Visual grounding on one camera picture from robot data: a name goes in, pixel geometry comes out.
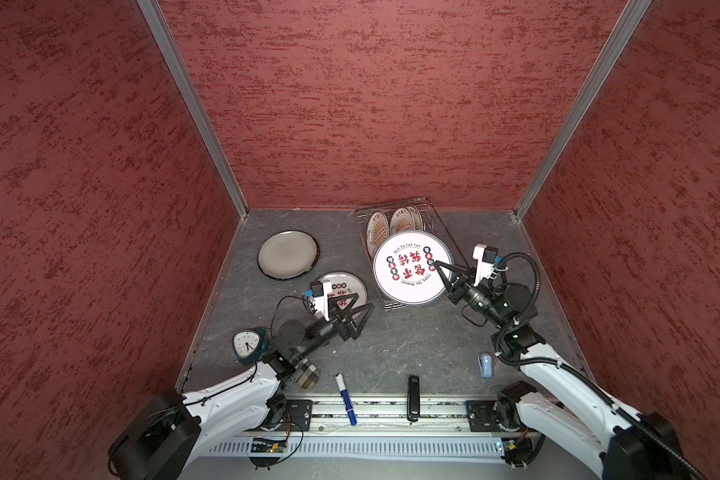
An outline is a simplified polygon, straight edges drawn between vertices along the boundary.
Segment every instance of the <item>white plate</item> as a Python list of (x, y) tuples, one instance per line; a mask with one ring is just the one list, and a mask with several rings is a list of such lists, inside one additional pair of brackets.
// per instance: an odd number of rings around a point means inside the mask
[(309, 272), (319, 257), (320, 248), (314, 238), (289, 230), (264, 242), (259, 249), (259, 269), (275, 280), (288, 280)]
[(408, 230), (414, 230), (413, 215), (407, 208), (401, 206), (392, 214), (392, 220), (389, 221), (389, 234), (394, 235)]
[(406, 231), (387, 238), (376, 251), (373, 275), (389, 298), (406, 305), (423, 305), (445, 292), (434, 261), (453, 263), (448, 248), (434, 235)]
[[(321, 276), (318, 282), (323, 282), (324, 280), (331, 281), (331, 293), (328, 294), (328, 298), (357, 293), (358, 301), (355, 302), (353, 307), (365, 305), (365, 302), (368, 301), (368, 292), (365, 289), (365, 285), (363, 285), (363, 282), (359, 278), (349, 272), (331, 272), (330, 274)], [(312, 304), (315, 303), (311, 297), (309, 302)], [(339, 305), (341, 308), (349, 304), (349, 300), (342, 300), (342, 302), (345, 303)]]
[(376, 211), (371, 215), (368, 226), (365, 227), (365, 246), (368, 254), (374, 255), (379, 245), (389, 236), (389, 223), (384, 213)]
[(411, 216), (413, 217), (413, 228), (414, 230), (422, 230), (424, 231), (424, 221), (422, 220), (422, 212), (418, 211), (418, 208), (416, 208), (413, 205), (406, 205), (406, 207), (409, 212), (411, 212)]

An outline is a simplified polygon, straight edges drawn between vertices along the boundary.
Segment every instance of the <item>robotic arm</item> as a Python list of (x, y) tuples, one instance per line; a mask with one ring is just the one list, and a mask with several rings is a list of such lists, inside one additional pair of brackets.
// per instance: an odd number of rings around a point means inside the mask
[(356, 340), (374, 309), (372, 303), (355, 307), (357, 293), (328, 298), (330, 283), (310, 288), (317, 321), (307, 328), (289, 321), (280, 330), (288, 346), (269, 346), (238, 376), (183, 396), (167, 390), (153, 398), (110, 447), (110, 473), (123, 480), (175, 480), (184, 465), (224, 438), (278, 424), (286, 409), (282, 385), (295, 380), (300, 362), (336, 336)]
[[(544, 398), (528, 383), (518, 382), (498, 395), (496, 423), (510, 432), (526, 427), (538, 430), (606, 480), (704, 478), (680, 453), (677, 435), (667, 420), (656, 413), (644, 416), (614, 398), (533, 331), (528, 322), (538, 314), (534, 307), (540, 289), (538, 266), (527, 254), (500, 258), (496, 253), (477, 245), (473, 254), (477, 269), (436, 261), (448, 298), (453, 304), (465, 300), (485, 318), (483, 325), (493, 323), (498, 329), (491, 336), (496, 357), (536, 380), (566, 408)], [(531, 265), (532, 291), (506, 281), (504, 272), (511, 258), (523, 258)], [(503, 283), (494, 286), (497, 274)]]

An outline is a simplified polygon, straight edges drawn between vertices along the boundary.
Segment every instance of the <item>blue marker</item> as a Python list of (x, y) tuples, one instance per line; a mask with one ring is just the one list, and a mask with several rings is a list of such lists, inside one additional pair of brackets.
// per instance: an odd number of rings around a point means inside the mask
[(349, 423), (357, 425), (358, 421), (355, 418), (355, 410), (352, 408), (352, 400), (349, 399), (349, 392), (347, 392), (347, 386), (344, 385), (344, 377), (341, 373), (336, 375), (336, 385), (338, 385), (338, 391), (342, 394), (342, 398), (344, 398), (344, 406), (347, 408)]

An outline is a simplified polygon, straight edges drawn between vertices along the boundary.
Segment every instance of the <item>red textured wall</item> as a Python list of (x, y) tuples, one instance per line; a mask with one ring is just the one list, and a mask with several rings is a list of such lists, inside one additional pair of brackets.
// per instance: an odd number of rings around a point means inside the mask
[(599, 383), (720, 478), (720, 0), (654, 0), (526, 222)]
[(0, 480), (104, 476), (235, 222), (135, 2), (0, 2)]
[(514, 208), (625, 0), (163, 0), (251, 206)]

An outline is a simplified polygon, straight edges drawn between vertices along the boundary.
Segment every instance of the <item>wire dish rack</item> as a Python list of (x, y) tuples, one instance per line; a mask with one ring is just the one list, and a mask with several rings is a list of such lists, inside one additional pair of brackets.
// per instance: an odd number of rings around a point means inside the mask
[[(440, 239), (441, 242), (446, 245), (448, 250), (451, 251), (451, 256), (453, 257), (454, 264), (466, 265), (467, 261), (464, 258), (464, 255), (461, 253), (461, 250), (456, 245), (456, 242), (454, 242), (451, 233), (448, 232), (448, 229), (445, 228), (445, 225), (443, 225), (443, 221), (440, 219), (440, 215), (438, 215), (438, 212), (434, 209), (434, 206), (432, 205), (432, 200), (430, 200), (428, 197), (416, 197), (408, 200), (390, 202), (388, 204), (364, 206), (363, 208), (358, 208), (355, 210), (355, 216), (357, 217), (358, 222), (358, 232), (360, 233), (363, 249), (365, 250), (365, 256), (368, 258), (368, 262), (371, 264), (371, 272), (373, 272), (373, 256), (370, 252), (368, 252), (368, 249), (365, 248), (365, 228), (368, 226), (368, 221), (371, 219), (371, 216), (376, 211), (382, 212), (387, 217), (387, 221), (389, 221), (389, 219), (392, 218), (392, 214), (396, 209), (400, 208), (401, 206), (409, 205), (415, 206), (419, 213), (422, 215), (424, 231), (429, 234), (435, 235), (437, 238)], [(378, 292), (379, 297), (381, 297), (382, 302), (384, 303), (384, 310), (394, 310), (406, 306), (405, 304), (397, 302), (386, 296), (384, 292), (382, 292), (382, 290), (378, 288), (377, 283), (374, 282), (374, 285), (376, 286), (376, 292)]]

